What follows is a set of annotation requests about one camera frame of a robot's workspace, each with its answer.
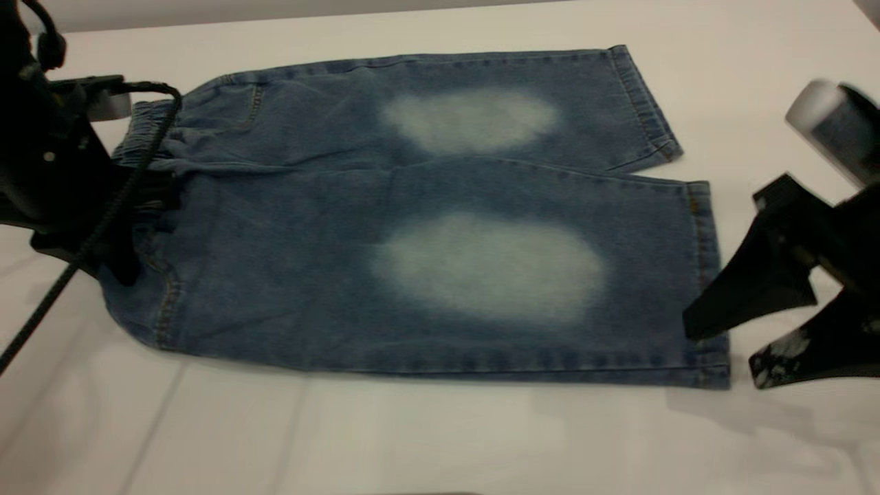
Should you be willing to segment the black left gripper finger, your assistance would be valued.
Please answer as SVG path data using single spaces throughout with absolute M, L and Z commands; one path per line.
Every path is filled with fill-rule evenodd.
M 134 185 L 134 213 L 179 210 L 180 187 L 174 172 L 143 172 Z
M 98 239 L 96 257 L 123 286 L 135 284 L 141 264 L 130 228 L 108 228 Z

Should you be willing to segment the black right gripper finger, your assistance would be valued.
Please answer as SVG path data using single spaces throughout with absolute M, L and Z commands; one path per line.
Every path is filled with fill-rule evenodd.
M 811 380 L 878 378 L 878 308 L 840 292 L 808 322 L 750 357 L 757 389 Z
M 817 304 L 812 264 L 798 254 L 806 213 L 822 201 L 782 175 L 752 195 L 756 215 L 718 276 L 683 313 L 685 336 L 701 341 L 767 314 Z

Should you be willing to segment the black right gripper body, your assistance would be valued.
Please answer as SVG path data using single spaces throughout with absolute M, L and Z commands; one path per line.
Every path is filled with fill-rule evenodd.
M 839 284 L 867 303 L 877 303 L 879 184 L 837 204 L 818 199 L 821 210 L 818 263 Z

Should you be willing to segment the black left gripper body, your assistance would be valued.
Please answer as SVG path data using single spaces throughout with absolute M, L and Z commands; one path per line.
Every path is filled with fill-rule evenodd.
M 92 125 L 130 109 L 123 79 L 3 79 L 2 223 L 34 248 L 79 248 L 131 176 Z

